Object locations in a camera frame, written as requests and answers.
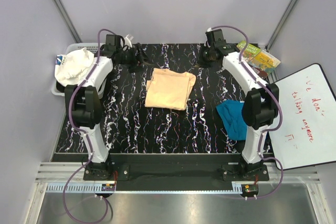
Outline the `peach t shirt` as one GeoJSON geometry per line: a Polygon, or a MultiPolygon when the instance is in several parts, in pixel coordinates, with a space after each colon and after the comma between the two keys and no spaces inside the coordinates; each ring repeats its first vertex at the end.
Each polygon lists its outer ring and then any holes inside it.
{"type": "Polygon", "coordinates": [[[145,107],[184,111],[195,82],[192,73],[154,68],[146,82],[145,107]]]}

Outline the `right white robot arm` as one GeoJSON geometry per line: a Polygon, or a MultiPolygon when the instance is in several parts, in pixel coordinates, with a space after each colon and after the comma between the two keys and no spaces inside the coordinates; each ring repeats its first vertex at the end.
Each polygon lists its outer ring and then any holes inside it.
{"type": "Polygon", "coordinates": [[[206,42],[201,46],[197,64],[207,67],[213,61],[222,60],[222,66],[238,82],[245,93],[242,117],[247,124],[245,146],[241,153],[238,167],[239,176],[250,180],[263,166],[263,148],[267,133],[273,121],[282,116],[279,107],[279,88],[268,84],[254,72],[243,59],[243,52],[248,45],[247,35],[233,26],[216,26],[209,28],[206,42]],[[223,28],[231,28],[245,37],[245,47],[240,50],[234,44],[228,44],[223,35],[223,28]]]}

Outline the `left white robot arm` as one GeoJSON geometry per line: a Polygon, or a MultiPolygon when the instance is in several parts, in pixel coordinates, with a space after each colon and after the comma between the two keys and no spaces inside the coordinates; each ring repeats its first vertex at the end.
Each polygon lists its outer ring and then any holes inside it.
{"type": "Polygon", "coordinates": [[[93,56],[93,63],[88,73],[78,84],[65,87],[67,116],[72,128],[79,132],[88,151],[88,169],[95,169],[95,174],[103,180],[113,175],[113,167],[108,164],[109,151],[104,144],[100,122],[103,108],[98,90],[113,70],[113,65],[125,65],[129,72],[141,70],[149,62],[139,43],[132,43],[133,36],[107,34],[93,56]]]}

